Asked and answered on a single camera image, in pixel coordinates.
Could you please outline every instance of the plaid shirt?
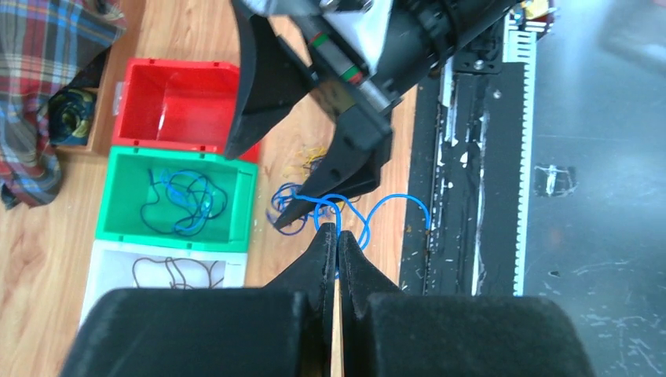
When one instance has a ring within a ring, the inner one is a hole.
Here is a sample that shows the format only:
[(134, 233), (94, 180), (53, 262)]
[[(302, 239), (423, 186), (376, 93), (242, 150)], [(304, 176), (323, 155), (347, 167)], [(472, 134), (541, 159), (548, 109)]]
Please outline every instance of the plaid shirt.
[(115, 0), (0, 0), (0, 185), (7, 208), (50, 203), (60, 164), (48, 100), (125, 31)]

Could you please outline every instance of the plastic bin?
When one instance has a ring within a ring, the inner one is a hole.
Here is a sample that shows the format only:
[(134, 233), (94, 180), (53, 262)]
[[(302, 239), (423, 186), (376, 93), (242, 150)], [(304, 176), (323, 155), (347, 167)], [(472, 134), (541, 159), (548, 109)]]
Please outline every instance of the plastic bin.
[[(168, 270), (166, 264), (160, 263), (166, 258), (176, 260), (179, 273), (173, 268), (173, 264), (169, 264), (170, 270)], [(136, 288), (137, 282), (138, 287), (169, 288), (172, 283), (187, 284), (195, 288), (210, 286), (208, 272), (201, 265), (178, 258), (203, 262), (210, 270), (210, 280), (213, 284), (221, 280), (215, 285), (216, 288), (243, 286), (247, 254), (210, 253), (96, 240), (90, 257), (80, 323), (83, 323), (90, 309), (102, 295), (118, 288)]]
[[(239, 69), (228, 63), (130, 59), (113, 145), (223, 153)], [(259, 160), (259, 147), (239, 159)]]
[[(194, 231), (185, 235), (172, 232), (176, 224), (190, 225), (178, 223), (188, 213), (170, 202), (164, 185), (156, 183), (160, 172), (182, 170), (192, 176), (205, 174), (219, 187), (197, 205), (210, 206), (207, 213), (211, 216), (221, 212), (216, 218), (196, 221)], [(112, 147), (96, 238), (186, 250), (247, 252), (257, 173), (253, 163), (229, 161), (211, 153)], [(224, 210), (220, 203), (226, 203)]]

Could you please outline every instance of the gray floor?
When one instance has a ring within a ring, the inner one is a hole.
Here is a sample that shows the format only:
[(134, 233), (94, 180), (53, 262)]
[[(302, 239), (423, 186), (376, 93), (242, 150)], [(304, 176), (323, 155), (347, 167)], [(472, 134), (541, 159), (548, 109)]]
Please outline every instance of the gray floor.
[(567, 311), (598, 375), (664, 375), (666, 8), (558, 5), (537, 49), (532, 161), (580, 184), (530, 199), (525, 294)]

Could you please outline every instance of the wooden tabletop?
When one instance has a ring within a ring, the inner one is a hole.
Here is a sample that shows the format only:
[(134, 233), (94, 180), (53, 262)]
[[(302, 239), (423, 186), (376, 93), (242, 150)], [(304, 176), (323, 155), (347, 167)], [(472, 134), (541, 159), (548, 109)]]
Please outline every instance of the wooden tabletop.
[[(239, 63), (236, 22), (227, 1), (146, 0), (137, 23), (137, 57)], [(305, 51), (287, 19), (273, 24), (298, 52)], [(381, 187), (357, 204), (361, 213), (386, 195), (407, 192), (414, 110), (413, 90), (393, 112), (392, 159), (382, 169)], [(280, 185), (302, 182), (293, 167), (304, 163), (311, 148), (326, 148), (333, 131), (324, 113), (306, 98), (262, 141), (247, 286), (266, 284), (309, 245), (311, 222), (297, 236), (282, 236), (267, 222), (265, 211)], [(64, 185), (49, 206), (0, 209), (0, 375), (57, 375), (78, 329), (106, 160), (69, 156), (62, 165)], [(366, 249), (368, 258), (396, 282), (404, 212), (402, 199), (385, 204), (373, 218), (373, 238)], [(342, 223), (360, 235), (361, 224), (349, 210), (343, 211)]]

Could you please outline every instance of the bolt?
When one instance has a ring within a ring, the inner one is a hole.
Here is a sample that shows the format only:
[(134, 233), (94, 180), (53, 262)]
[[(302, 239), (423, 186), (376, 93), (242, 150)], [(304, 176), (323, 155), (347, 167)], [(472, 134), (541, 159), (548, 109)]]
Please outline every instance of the bolt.
[(338, 8), (340, 0), (321, 0), (319, 7), (325, 11), (332, 12)]
[(360, 10), (362, 10), (363, 12), (367, 12), (368, 10), (370, 10), (370, 8), (372, 8), (372, 0), (365, 0), (363, 2), (363, 8), (361, 8)]

